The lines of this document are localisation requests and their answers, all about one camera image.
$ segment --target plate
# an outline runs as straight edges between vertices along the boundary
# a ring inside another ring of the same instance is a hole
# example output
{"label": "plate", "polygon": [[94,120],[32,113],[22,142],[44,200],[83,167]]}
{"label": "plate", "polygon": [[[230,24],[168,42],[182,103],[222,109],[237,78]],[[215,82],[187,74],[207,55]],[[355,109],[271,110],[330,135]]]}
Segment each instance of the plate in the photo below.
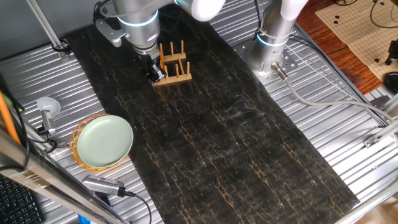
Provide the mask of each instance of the plate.
{"label": "plate", "polygon": [[132,128],[125,119],[102,116],[83,128],[77,140],[77,153],[89,166],[109,167],[129,153],[133,139]]}

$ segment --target keyboard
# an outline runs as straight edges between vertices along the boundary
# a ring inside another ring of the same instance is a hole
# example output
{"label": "keyboard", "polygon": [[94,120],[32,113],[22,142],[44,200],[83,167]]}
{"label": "keyboard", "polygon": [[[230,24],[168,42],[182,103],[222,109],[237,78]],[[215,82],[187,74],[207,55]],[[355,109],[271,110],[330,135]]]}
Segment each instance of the keyboard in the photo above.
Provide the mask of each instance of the keyboard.
{"label": "keyboard", "polygon": [[0,175],[0,224],[41,224],[44,216],[34,194]]}

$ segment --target marble surface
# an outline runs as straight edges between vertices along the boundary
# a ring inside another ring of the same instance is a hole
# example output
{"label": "marble surface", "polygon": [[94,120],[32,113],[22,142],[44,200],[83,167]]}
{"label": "marble surface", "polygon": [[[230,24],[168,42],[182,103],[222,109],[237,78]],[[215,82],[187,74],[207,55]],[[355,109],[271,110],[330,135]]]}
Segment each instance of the marble surface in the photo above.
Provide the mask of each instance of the marble surface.
{"label": "marble surface", "polygon": [[356,197],[233,49],[177,12],[160,15],[175,29],[159,43],[184,40],[187,83],[152,87],[131,45],[95,26],[67,36],[105,112],[134,127],[130,157],[164,222],[334,223],[350,211]]}

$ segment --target ridged metal surface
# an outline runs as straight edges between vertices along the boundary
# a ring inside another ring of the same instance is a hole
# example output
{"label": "ridged metal surface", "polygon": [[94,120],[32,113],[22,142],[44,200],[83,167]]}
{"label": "ridged metal surface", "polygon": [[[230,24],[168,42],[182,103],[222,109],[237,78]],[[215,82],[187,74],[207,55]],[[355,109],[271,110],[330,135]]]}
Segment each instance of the ridged metal surface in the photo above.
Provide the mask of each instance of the ridged metal surface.
{"label": "ridged metal surface", "polygon": [[[36,128],[42,122],[36,101],[40,97],[49,96],[60,102],[61,111],[54,117],[57,133],[52,136],[58,142],[69,142],[73,129],[83,119],[104,113],[86,74],[73,54],[67,60],[60,60],[51,46],[42,47],[0,62],[0,73],[12,95],[25,107],[24,119]],[[72,161],[67,148],[57,149],[51,156],[78,180],[94,174],[124,182],[127,189],[147,200],[152,210],[152,223],[163,223],[129,159],[110,170],[94,173],[79,168]],[[46,218],[45,223],[78,223],[76,213],[41,195],[38,198]],[[111,196],[110,201],[114,210],[125,220],[148,224],[147,207],[138,198]]]}
{"label": "ridged metal surface", "polygon": [[[244,42],[252,38],[257,26],[253,1],[227,1],[220,14],[211,21],[211,25],[237,52],[244,52],[242,46],[248,45]],[[350,95],[357,97],[356,93],[349,91],[348,84],[339,74],[333,72],[314,50],[295,42],[289,42],[288,45],[295,52],[306,56],[309,59],[306,59],[307,63],[320,73],[327,73],[334,85],[338,83]],[[303,97],[312,101],[351,99],[296,56],[292,57],[298,63],[298,68],[289,74],[289,79]],[[58,129],[54,135],[58,141],[68,142],[71,131],[82,119],[91,114],[104,113],[84,71],[73,55],[67,61],[61,62],[50,46],[42,47],[1,62],[0,72],[3,73],[11,92],[26,107],[25,119],[35,126],[40,125],[40,113],[35,101],[42,96],[50,96],[60,101],[62,110],[55,119]],[[260,77],[260,80],[270,96],[303,131],[360,201],[374,195],[398,175],[398,147],[391,138],[369,149],[363,145],[365,139],[380,130],[377,119],[366,110],[348,105],[323,108],[303,105],[292,96],[279,78]],[[74,164],[67,149],[55,151],[52,157],[79,180],[88,174]],[[130,161],[124,161],[121,165],[96,175],[123,181],[127,188],[147,199],[153,211],[153,223],[162,223]],[[111,203],[122,217],[137,220],[136,223],[147,223],[146,207],[135,199],[111,197]],[[40,205],[47,217],[47,223],[77,222],[75,213],[51,200],[40,197]]]}
{"label": "ridged metal surface", "polygon": [[[268,1],[260,0],[259,4]],[[250,46],[257,27],[257,13],[253,1],[230,0],[216,16],[211,25],[242,56]],[[287,45],[295,52],[306,56],[305,61],[341,89],[355,96],[339,74],[326,65],[318,53],[303,44],[290,40]],[[292,52],[291,57],[298,68],[289,73],[289,80],[304,98],[311,101],[352,100],[314,72]],[[358,106],[314,107],[299,102],[286,84],[274,75],[259,77],[274,101],[289,118],[303,131],[318,152],[332,166],[347,186],[360,199],[365,201],[377,193],[384,184],[398,175],[398,147],[392,138],[367,149],[363,141],[380,131],[380,123],[366,110]]]}
{"label": "ridged metal surface", "polygon": [[[268,1],[259,1],[259,3],[262,6]],[[251,39],[258,25],[254,1],[227,0],[210,24],[230,46]]]}

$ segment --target gray cable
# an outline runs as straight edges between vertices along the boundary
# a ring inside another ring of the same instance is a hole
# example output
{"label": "gray cable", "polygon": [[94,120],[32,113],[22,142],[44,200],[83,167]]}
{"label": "gray cable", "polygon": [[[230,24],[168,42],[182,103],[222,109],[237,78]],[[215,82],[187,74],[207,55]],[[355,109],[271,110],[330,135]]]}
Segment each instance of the gray cable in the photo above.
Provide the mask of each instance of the gray cable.
{"label": "gray cable", "polygon": [[304,98],[302,98],[293,88],[292,84],[289,82],[288,79],[284,80],[286,82],[286,85],[290,88],[291,92],[293,95],[297,97],[298,100],[301,102],[310,105],[310,106],[334,106],[334,105],[357,105],[357,106],[362,106],[365,108],[369,108],[370,110],[373,110],[374,112],[377,112],[381,115],[383,115],[386,119],[388,119],[390,122],[394,122],[394,120],[384,111],[380,110],[379,108],[375,108],[374,106],[368,105],[366,103],[361,103],[361,102],[356,102],[356,101],[336,101],[336,102],[325,102],[325,103],[315,103],[308,101]]}

